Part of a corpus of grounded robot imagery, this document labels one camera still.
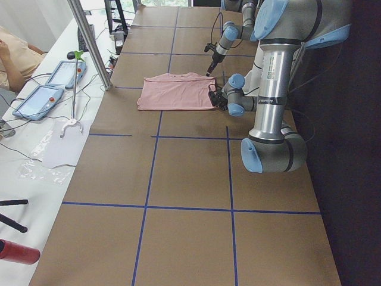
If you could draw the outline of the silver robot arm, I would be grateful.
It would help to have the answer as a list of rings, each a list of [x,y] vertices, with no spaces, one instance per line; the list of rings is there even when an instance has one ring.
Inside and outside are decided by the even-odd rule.
[[[221,63],[229,50],[235,48],[236,40],[256,42],[254,36],[255,13],[260,6],[260,1],[221,1],[221,9],[225,11],[233,11],[241,13],[243,17],[242,25],[234,24],[232,21],[227,21],[223,24],[223,32],[218,42],[213,43],[213,38],[206,44],[204,52],[213,51],[212,62],[206,71],[206,76],[209,76]]]
[[[351,1],[222,1],[221,8],[239,12],[242,25],[224,23],[213,51],[211,72],[238,40],[256,42],[252,70],[229,77],[222,88],[208,95],[213,106],[231,116],[255,113],[254,127],[241,142],[245,168],[254,173],[291,172],[307,157],[303,138],[284,121],[295,52],[325,48],[349,36]]]

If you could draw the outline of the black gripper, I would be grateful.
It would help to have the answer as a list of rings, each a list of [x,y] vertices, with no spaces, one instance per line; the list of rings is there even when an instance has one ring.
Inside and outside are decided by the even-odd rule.
[[[217,64],[221,63],[224,60],[228,52],[228,49],[219,43],[207,43],[204,48],[204,52],[208,52],[209,50],[213,51],[213,56],[212,62],[206,71],[206,76],[209,76],[213,72]]]
[[[213,107],[220,110],[227,110],[227,99],[222,94],[222,89],[217,84],[210,84],[208,86],[208,96]]]

